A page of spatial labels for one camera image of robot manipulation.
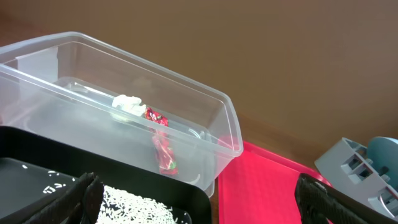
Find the white tissue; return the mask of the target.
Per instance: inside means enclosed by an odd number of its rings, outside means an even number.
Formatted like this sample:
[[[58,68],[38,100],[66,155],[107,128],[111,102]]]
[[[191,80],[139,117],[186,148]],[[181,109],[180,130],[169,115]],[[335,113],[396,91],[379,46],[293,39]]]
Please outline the white tissue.
[[[118,108],[136,116],[142,116],[147,106],[142,104],[142,100],[135,96],[119,95],[113,99],[112,107]]]

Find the rice and food scraps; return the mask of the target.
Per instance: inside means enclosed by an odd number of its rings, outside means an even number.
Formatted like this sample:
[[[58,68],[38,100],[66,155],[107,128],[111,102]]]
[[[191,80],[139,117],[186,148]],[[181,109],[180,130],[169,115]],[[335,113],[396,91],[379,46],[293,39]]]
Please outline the rice and food scraps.
[[[187,212],[104,184],[103,202],[96,223],[176,224],[187,220]]]

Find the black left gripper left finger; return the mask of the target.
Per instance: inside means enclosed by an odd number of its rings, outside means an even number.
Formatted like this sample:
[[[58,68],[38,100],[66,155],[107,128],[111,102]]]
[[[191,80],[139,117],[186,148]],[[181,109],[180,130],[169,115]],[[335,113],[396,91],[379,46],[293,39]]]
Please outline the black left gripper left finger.
[[[28,224],[96,223],[104,184],[95,173],[84,173],[74,186],[32,215]]]

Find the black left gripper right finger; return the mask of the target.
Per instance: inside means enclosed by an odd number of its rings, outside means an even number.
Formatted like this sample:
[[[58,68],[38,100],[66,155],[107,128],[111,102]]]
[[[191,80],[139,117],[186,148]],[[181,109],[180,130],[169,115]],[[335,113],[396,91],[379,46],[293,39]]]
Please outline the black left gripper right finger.
[[[299,175],[294,195],[302,224],[397,224],[308,174]]]

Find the red snack wrapper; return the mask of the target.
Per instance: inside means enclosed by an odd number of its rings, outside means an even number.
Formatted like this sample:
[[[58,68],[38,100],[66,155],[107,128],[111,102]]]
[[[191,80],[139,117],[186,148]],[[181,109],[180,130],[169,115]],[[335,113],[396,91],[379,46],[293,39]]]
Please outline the red snack wrapper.
[[[146,108],[144,117],[145,119],[162,126],[169,126],[169,120],[164,115],[154,111],[150,107]],[[152,142],[156,149],[155,157],[159,164],[159,172],[162,175],[177,175],[177,161],[175,159],[173,149],[170,147],[168,134],[157,129],[151,129],[151,131],[154,133]]]

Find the light blue plate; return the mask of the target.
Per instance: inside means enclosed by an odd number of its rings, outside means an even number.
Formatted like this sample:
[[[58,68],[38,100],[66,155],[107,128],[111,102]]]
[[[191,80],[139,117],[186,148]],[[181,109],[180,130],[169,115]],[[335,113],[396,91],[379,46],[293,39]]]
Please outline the light blue plate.
[[[368,144],[367,156],[372,167],[385,181],[397,190],[397,139],[372,138]]]

